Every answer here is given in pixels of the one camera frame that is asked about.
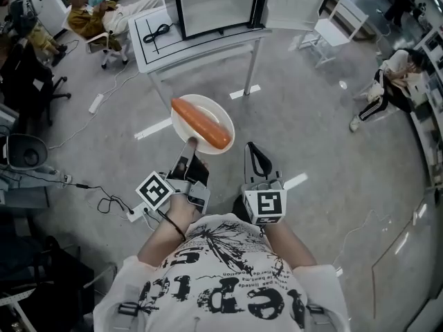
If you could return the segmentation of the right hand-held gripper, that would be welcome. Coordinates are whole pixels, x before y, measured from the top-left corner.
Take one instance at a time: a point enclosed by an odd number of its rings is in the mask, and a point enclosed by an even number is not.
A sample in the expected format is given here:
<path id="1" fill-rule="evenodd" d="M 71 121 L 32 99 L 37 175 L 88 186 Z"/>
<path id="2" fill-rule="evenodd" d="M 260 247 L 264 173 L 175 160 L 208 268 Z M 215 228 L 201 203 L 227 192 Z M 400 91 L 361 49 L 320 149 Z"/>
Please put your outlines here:
<path id="1" fill-rule="evenodd" d="M 286 215 L 287 191 L 283 188 L 281 171 L 274 164 L 270 151 L 255 142 L 244 149 L 242 200 L 253 225 L 279 223 Z"/>

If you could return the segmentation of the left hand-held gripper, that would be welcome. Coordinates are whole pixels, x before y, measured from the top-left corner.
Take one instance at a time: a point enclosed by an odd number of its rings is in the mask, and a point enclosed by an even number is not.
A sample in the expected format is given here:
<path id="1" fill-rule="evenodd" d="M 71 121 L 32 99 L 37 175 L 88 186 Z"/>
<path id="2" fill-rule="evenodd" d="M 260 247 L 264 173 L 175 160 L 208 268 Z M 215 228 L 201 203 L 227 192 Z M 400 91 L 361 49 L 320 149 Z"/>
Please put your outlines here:
<path id="1" fill-rule="evenodd" d="M 197 158 L 197 139 L 189 138 L 167 174 L 152 172 L 136 189 L 151 211 L 158 210 L 174 194 L 182 194 L 201 215 L 210 198 L 209 171 Z"/>

